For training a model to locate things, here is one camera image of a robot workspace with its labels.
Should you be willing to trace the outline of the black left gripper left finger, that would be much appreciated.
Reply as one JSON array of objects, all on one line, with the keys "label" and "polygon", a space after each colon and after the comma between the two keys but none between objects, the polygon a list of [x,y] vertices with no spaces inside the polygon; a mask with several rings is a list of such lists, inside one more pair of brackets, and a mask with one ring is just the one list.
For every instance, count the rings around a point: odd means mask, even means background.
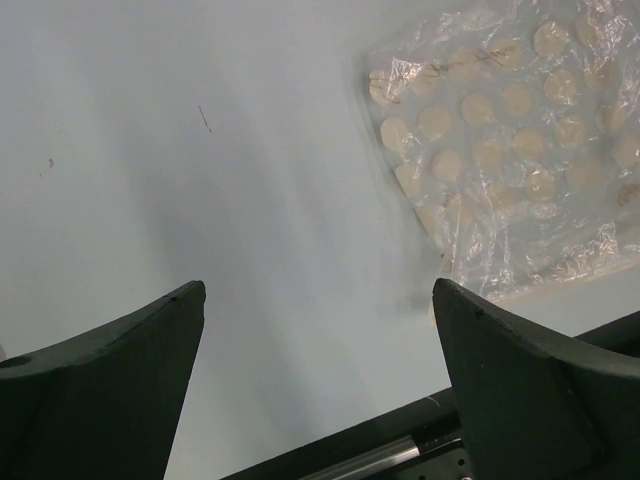
[{"label": "black left gripper left finger", "polygon": [[161,479],[204,329],[191,281],[1,364],[4,479]]}]

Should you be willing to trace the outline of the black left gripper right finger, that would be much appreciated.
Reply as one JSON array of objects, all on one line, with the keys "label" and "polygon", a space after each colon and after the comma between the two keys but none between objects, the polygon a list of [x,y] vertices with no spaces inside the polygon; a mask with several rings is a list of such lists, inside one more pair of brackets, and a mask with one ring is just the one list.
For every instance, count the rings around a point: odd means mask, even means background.
[{"label": "black left gripper right finger", "polygon": [[478,479],[636,479],[639,359],[439,279],[433,307]]}]

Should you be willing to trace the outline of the clear polka-dot zip bag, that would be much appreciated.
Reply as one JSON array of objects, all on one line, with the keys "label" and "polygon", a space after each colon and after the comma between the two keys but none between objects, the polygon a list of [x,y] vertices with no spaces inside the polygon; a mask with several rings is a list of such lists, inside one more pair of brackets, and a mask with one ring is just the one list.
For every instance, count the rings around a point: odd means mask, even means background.
[{"label": "clear polka-dot zip bag", "polygon": [[363,71],[445,278],[498,302],[638,264],[637,2],[427,2]]}]

